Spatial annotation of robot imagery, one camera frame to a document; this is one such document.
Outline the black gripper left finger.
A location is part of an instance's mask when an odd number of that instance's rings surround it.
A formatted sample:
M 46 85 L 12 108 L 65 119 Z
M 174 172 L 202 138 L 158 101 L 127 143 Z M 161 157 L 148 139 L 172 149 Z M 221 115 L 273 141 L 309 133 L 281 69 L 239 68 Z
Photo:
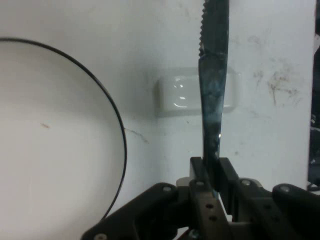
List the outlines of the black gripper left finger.
M 185 240 L 231 240 L 214 191 L 230 194 L 234 168 L 227 158 L 204 164 L 193 157 L 186 186 L 160 182 L 87 230 L 83 240 L 172 240 L 188 227 Z

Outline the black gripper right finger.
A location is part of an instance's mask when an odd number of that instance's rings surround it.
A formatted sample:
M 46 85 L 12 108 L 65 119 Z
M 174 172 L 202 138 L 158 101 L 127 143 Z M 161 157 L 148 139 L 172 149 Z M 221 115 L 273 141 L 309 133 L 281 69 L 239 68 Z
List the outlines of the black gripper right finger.
M 239 178 L 228 158 L 216 162 L 216 190 L 233 222 L 249 222 L 270 240 L 318 240 L 320 197 L 288 183 L 272 191 Z

